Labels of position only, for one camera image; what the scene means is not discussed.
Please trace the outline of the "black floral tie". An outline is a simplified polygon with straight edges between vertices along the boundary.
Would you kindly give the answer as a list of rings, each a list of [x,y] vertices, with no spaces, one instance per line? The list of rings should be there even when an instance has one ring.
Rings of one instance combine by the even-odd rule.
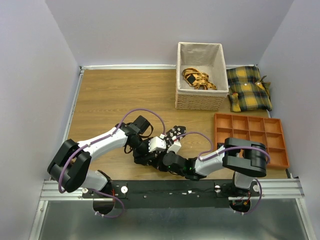
[[[181,135],[185,134],[186,131],[187,131],[187,128],[181,125],[175,125],[171,129],[169,129],[164,135],[164,141],[166,143],[166,147],[169,148],[173,145],[174,143],[173,138],[176,138],[179,141],[182,140],[184,136],[181,136]]]

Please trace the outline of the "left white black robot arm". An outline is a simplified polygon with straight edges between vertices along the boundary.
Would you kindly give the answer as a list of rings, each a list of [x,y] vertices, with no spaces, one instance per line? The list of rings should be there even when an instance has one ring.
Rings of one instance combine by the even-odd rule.
[[[72,193],[78,188],[93,190],[99,197],[111,193],[111,179],[100,170],[90,170],[90,164],[104,154],[119,148],[130,147],[135,159],[152,162],[165,151],[165,133],[150,137],[145,131],[152,128],[150,122],[139,116],[134,122],[120,122],[111,130],[94,138],[62,143],[47,172],[58,183],[60,193]]]

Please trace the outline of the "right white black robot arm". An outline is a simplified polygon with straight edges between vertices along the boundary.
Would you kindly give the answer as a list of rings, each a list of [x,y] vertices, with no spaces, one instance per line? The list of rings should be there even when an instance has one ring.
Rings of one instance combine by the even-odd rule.
[[[226,138],[216,151],[205,156],[184,158],[178,155],[181,143],[173,137],[167,149],[157,154],[151,165],[161,172],[169,172],[187,180],[199,181],[223,168],[233,170],[233,177],[226,186],[215,187],[228,197],[248,196],[256,178],[267,175],[271,157],[263,143],[239,138]]]

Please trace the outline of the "orange patterned tie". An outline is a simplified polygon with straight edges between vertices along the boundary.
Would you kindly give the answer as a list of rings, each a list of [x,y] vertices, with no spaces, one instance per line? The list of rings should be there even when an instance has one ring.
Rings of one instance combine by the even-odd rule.
[[[209,81],[209,75],[193,67],[182,71],[184,80],[195,90],[217,90],[217,87]]]

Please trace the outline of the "orange compartment tray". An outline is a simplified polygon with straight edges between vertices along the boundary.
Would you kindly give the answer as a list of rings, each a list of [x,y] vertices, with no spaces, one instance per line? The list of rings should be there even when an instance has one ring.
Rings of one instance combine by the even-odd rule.
[[[259,142],[266,146],[266,151],[271,157],[269,168],[290,167],[280,119],[216,113],[213,126],[215,150],[225,142],[225,139],[231,137]]]

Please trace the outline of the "yellow plaid shirt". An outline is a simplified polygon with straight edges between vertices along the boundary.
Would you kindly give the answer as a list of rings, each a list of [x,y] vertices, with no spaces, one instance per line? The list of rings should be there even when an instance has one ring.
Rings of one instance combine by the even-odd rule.
[[[230,110],[234,113],[273,109],[270,82],[264,81],[257,66],[240,66],[226,70]]]

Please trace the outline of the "wicker basket with liner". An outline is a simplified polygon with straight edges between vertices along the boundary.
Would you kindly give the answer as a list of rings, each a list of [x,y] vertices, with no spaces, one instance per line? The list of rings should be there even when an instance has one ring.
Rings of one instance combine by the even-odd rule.
[[[217,90],[196,90],[182,72],[195,68],[209,75]],[[229,93],[223,46],[220,43],[179,42],[177,46],[175,108],[218,111]]]

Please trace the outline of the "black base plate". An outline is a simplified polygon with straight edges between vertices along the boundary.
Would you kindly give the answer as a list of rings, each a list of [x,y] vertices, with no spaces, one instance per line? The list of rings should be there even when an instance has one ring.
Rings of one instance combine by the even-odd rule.
[[[228,208],[232,199],[245,200],[258,197],[254,190],[232,187],[231,179],[191,180],[114,180],[106,193],[120,199],[126,209],[146,208]]]

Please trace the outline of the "aluminium frame rail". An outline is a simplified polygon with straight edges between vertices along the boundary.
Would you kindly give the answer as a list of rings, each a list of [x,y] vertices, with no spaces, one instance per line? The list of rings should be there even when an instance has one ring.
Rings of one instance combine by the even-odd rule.
[[[302,199],[305,197],[301,182],[298,178],[261,179],[263,199]],[[83,197],[82,188],[72,193],[60,193],[58,183],[46,180],[40,193],[41,201],[90,201],[94,196]]]

